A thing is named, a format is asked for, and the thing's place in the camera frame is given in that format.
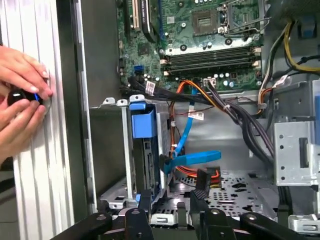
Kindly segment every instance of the yellow wire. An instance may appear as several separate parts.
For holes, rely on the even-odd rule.
[[[212,101],[212,99],[209,97],[209,95],[197,84],[195,84],[193,81],[190,80],[185,80],[186,83],[188,83],[189,85],[195,87],[213,106],[215,106],[216,108],[222,110],[220,107],[218,107],[214,101]]]
[[[285,30],[285,34],[284,34],[284,49],[285,49],[285,53],[288,57],[289,62],[297,69],[300,71],[306,71],[306,72],[320,72],[320,67],[309,67],[309,66],[300,66],[298,65],[294,59],[292,58],[291,52],[290,52],[290,45],[289,45],[289,37],[290,37],[290,28],[292,27],[292,25],[294,24],[294,22],[290,22],[286,25],[286,30]]]

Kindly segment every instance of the screw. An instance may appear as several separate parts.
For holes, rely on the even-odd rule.
[[[134,214],[134,215],[137,215],[139,214],[140,212],[138,210],[134,210],[131,214]]]
[[[211,210],[211,212],[212,212],[214,215],[217,215],[217,214],[220,213],[220,212],[219,212],[218,210],[216,210],[216,209]]]
[[[106,219],[106,216],[105,215],[100,215],[96,218],[97,220],[105,220]]]
[[[260,36],[258,36],[258,35],[253,36],[253,40],[259,41],[260,40]]]
[[[257,219],[257,217],[255,215],[252,215],[252,214],[248,214],[246,217],[248,219],[252,220],[252,221]]]

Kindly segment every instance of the white label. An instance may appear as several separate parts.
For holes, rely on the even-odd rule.
[[[175,23],[175,17],[174,16],[168,16],[166,18],[166,24],[174,24]]]
[[[154,95],[156,84],[151,81],[146,81],[145,84],[145,93],[151,96]]]
[[[205,119],[205,114],[200,111],[192,111],[188,113],[188,117],[192,119],[197,119],[203,121]]]
[[[273,85],[273,88],[276,88],[279,85],[283,85],[285,81],[287,80],[288,75],[283,75],[276,83]]]

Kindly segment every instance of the sata cable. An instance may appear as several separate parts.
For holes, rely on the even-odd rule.
[[[191,91],[191,94],[192,95],[196,95],[198,93],[198,90],[193,87],[192,88],[192,91]],[[194,107],[195,106],[195,102],[194,101],[191,101],[190,104],[189,104],[189,109],[190,107]],[[188,138],[188,135],[189,135],[189,132],[190,132],[190,129],[192,127],[192,122],[193,122],[193,118],[192,117],[188,117],[188,120],[186,122],[186,125],[185,125],[185,128],[184,128],[184,131],[183,131],[183,134],[178,142],[178,145],[176,146],[174,152],[173,152],[173,157],[177,157],[179,155],[179,153],[181,152],[182,148],[184,147],[186,141],[187,141],[187,138]]]

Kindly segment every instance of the hand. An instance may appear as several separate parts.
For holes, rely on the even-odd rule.
[[[0,46],[0,80],[27,92],[37,93],[47,100],[52,95],[44,81],[48,77],[46,68],[36,59],[12,48]]]
[[[0,105],[0,165],[6,158],[22,152],[45,117],[46,108],[39,102],[23,99],[13,105]]]

